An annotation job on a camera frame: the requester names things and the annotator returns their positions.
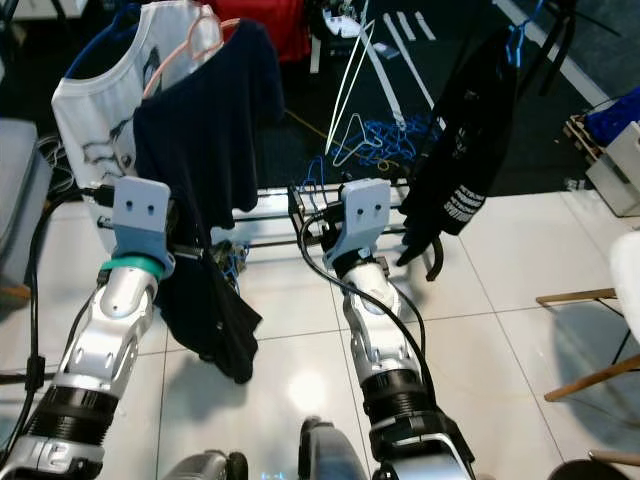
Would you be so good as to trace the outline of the navy shirt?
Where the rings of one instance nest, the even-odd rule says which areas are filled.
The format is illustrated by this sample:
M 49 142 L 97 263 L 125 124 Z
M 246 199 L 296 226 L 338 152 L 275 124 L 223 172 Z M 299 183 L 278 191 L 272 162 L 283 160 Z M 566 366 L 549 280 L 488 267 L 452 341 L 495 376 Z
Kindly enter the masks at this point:
M 175 256 L 156 306 L 180 346 L 236 384 L 252 378 L 262 317 L 216 264 L 211 230 L 234 228 L 234 212 L 259 204 L 259 128 L 284 110 L 268 29 L 244 18 L 201 67 L 147 96 L 133 115 L 137 173 L 168 184 L 170 242 L 197 251 Z

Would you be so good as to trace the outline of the pink hanger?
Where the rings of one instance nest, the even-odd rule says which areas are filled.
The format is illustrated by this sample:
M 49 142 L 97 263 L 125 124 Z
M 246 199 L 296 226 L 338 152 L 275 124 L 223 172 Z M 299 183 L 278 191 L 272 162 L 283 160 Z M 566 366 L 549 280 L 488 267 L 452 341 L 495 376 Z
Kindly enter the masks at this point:
M 195 73 L 195 70 L 200 68 L 202 64 L 205 64 L 207 60 L 215 55 L 221 47 L 227 42 L 227 35 L 236 31 L 236 28 L 241 24 L 241 18 L 230 18 L 227 20 L 221 20 L 216 17 L 214 13 L 209 12 L 201 13 L 192 20 L 191 26 L 187 29 L 187 35 L 184 40 L 180 42 L 177 49 L 170 52 L 166 58 L 161 61 L 159 67 L 152 73 L 150 79 L 145 88 L 143 88 L 143 99 L 154 96 L 155 93 L 159 93 L 163 88 L 165 78 L 169 78 L 173 83 L 180 81 L 183 77 L 188 76 L 189 73 Z M 218 33 L 215 35 L 215 40 L 211 42 L 209 46 L 201 47 L 198 44 L 198 36 L 201 31 L 205 31 L 205 28 L 216 26 L 218 27 Z M 186 73 L 182 74 L 170 74 L 166 73 L 169 70 L 170 64 L 178 58 L 187 56 L 189 59 L 189 68 Z

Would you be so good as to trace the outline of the black printed sports shirt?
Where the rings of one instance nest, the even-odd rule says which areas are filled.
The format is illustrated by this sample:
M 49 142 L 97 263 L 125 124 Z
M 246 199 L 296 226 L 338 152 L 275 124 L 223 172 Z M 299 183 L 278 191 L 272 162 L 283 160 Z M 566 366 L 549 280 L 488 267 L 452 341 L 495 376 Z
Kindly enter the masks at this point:
M 442 233 L 457 236 L 483 207 L 506 160 L 515 118 L 518 70 L 508 63 L 509 31 L 499 29 L 445 84 L 436 114 L 445 129 L 410 182 L 404 215 L 407 265 Z

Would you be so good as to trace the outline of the robot right leg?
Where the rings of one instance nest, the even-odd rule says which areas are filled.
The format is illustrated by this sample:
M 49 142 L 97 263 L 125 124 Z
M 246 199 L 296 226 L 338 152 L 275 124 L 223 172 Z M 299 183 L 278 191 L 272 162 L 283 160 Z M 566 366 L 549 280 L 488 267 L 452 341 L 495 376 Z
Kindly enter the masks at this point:
M 302 422 L 297 472 L 300 480 L 370 480 L 348 436 L 319 416 Z

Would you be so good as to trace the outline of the robot leg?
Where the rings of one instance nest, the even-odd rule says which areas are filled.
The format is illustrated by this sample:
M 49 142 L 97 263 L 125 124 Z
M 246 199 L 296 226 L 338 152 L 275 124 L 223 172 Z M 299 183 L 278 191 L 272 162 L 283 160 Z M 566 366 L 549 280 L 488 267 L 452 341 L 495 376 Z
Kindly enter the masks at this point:
M 157 480 L 248 480 L 248 462 L 236 451 L 204 451 L 175 462 Z
M 319 416 L 302 422 L 297 472 L 300 480 L 370 480 L 348 436 Z

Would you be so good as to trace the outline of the white plastic device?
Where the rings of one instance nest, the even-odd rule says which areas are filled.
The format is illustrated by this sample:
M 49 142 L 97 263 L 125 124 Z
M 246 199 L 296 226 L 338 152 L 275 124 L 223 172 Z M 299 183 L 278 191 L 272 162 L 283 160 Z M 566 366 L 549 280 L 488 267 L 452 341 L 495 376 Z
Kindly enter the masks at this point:
M 355 13 L 324 8 L 321 9 L 321 19 L 326 31 L 335 38 L 357 38 L 364 32 L 364 27 Z

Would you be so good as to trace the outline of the red shirt with yellow print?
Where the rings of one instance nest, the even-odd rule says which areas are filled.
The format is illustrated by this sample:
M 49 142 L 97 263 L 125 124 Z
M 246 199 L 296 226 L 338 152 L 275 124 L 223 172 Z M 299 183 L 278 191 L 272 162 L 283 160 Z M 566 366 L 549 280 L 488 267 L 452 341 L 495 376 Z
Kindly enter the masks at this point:
M 215 0 L 220 17 L 248 18 L 264 26 L 280 63 L 308 59 L 312 52 L 305 0 Z

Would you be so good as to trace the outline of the robot left leg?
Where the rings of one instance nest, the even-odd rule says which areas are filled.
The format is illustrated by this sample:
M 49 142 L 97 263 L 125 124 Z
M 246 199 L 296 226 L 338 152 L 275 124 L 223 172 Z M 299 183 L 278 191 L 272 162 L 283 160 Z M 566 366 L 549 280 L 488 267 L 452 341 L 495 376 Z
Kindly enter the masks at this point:
M 248 480 L 248 462 L 236 451 L 204 451 L 175 462 L 157 480 Z

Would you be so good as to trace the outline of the white shirt with face print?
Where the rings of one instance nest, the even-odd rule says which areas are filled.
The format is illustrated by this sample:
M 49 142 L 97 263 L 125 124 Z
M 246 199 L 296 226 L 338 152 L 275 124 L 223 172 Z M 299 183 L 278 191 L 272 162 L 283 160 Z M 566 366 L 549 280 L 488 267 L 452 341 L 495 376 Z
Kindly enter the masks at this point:
M 115 179 L 136 173 L 134 110 L 141 105 L 152 73 L 184 40 L 192 20 L 209 10 L 214 13 L 209 5 L 195 0 L 141 4 L 138 31 L 122 60 L 101 76 L 60 78 L 51 109 L 77 187 L 109 186 Z M 202 49 L 215 40 L 216 33 L 216 26 L 200 32 Z M 183 56 L 166 73 L 182 74 L 188 68 L 189 59 Z

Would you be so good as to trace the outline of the grey upholstered chair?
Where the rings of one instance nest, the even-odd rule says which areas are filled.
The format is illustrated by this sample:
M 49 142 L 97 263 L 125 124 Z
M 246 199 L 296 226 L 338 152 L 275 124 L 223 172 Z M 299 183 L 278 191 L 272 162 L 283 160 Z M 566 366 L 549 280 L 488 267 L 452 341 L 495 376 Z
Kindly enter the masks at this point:
M 27 177 L 37 131 L 35 124 L 24 120 L 0 120 L 0 206 L 3 212 L 1 234 L 0 287 L 9 296 L 23 291 L 26 273 L 29 228 L 27 225 Z

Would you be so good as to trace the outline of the white moulded chair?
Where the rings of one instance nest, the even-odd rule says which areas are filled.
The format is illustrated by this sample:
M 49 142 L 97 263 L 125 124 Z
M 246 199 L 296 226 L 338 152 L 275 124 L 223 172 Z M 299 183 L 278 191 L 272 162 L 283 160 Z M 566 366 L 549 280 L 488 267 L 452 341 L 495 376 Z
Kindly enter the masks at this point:
M 626 320 L 628 332 L 634 334 L 637 342 L 640 342 L 640 230 L 631 230 L 612 243 L 611 252 L 609 252 L 609 265 L 611 265 L 611 278 L 614 283 L 611 288 L 598 289 L 598 291 L 544 294 L 544 296 L 536 297 L 535 301 L 540 306 L 547 307 L 549 303 L 604 300 L 605 297 L 616 298 L 621 303 L 621 316 Z M 640 355 L 613 362 L 611 366 L 604 367 L 603 370 L 572 381 L 564 387 L 550 390 L 544 394 L 543 399 L 547 402 L 557 402 L 559 399 L 580 392 L 580 390 L 593 387 L 595 384 L 603 383 L 603 381 L 616 378 L 618 375 L 635 369 L 640 369 Z

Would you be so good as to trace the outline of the blue cloth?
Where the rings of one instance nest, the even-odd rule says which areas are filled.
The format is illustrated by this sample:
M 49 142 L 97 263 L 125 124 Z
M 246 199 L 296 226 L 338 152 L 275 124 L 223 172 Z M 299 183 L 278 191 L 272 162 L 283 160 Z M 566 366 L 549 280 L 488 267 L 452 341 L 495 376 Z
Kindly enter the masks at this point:
M 640 84 L 612 105 L 585 115 L 584 124 L 591 138 L 600 146 L 608 146 L 634 122 L 640 122 Z

